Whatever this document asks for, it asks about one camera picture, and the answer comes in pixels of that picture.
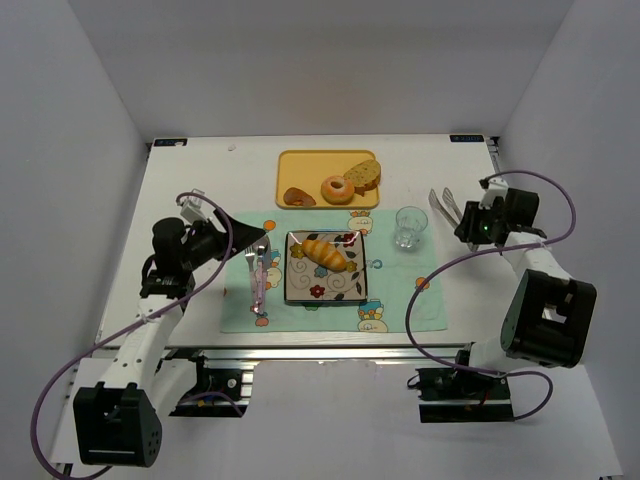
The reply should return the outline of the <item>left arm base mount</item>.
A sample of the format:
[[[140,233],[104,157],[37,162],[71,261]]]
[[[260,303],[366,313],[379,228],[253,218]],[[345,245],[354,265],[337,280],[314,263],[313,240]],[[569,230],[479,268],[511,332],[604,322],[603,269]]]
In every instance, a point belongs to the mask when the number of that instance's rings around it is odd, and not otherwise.
[[[174,349],[165,362],[186,360],[196,374],[195,383],[170,413],[172,417],[240,418],[247,410],[254,364],[218,358],[213,351]]]

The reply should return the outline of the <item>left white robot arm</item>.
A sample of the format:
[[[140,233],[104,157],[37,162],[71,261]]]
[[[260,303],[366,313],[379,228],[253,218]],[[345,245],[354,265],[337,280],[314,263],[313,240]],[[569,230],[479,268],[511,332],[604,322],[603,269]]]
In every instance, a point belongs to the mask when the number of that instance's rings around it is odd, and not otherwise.
[[[153,254],[147,263],[138,312],[111,365],[93,387],[73,400],[79,455],[87,465],[152,466],[160,452],[162,421],[197,384],[188,359],[165,360],[169,338],[196,292],[195,271],[221,262],[265,240],[264,229],[220,211],[210,219],[192,207],[180,218],[152,227]]]

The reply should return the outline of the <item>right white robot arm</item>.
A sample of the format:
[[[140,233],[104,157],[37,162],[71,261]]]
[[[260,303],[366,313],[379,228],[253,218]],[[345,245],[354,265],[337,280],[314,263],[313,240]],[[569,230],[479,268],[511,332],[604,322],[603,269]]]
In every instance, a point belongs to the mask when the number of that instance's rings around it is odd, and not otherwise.
[[[555,259],[546,234],[533,226],[538,207],[536,193],[497,184],[487,186],[480,201],[466,203],[454,235],[499,248],[519,283],[500,333],[456,355],[465,367],[497,374],[529,364],[572,368],[581,360],[597,291]]]

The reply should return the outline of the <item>striped bread roll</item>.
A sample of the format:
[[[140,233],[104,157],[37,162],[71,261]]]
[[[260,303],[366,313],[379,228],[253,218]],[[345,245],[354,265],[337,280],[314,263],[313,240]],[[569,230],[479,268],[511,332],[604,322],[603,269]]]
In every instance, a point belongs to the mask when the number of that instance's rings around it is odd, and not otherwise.
[[[305,256],[317,265],[334,272],[342,272],[346,269],[346,258],[328,241],[306,239],[301,246]]]

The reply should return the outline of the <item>metal serving tongs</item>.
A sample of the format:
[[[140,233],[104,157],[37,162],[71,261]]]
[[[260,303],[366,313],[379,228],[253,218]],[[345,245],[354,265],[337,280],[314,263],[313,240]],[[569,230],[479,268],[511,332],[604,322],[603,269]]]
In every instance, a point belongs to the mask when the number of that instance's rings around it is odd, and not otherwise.
[[[463,218],[463,213],[452,191],[448,187],[445,187],[441,195],[438,195],[434,189],[431,189],[428,199],[431,207],[445,218],[453,230],[456,230]]]

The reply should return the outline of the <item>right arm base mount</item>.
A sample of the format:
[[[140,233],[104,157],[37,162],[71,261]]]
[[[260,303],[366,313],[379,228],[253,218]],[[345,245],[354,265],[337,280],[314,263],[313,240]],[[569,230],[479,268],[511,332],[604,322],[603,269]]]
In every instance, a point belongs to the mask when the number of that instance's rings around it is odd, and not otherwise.
[[[422,368],[407,381],[407,388],[418,393],[422,423],[514,420],[511,392],[505,379],[452,368]]]

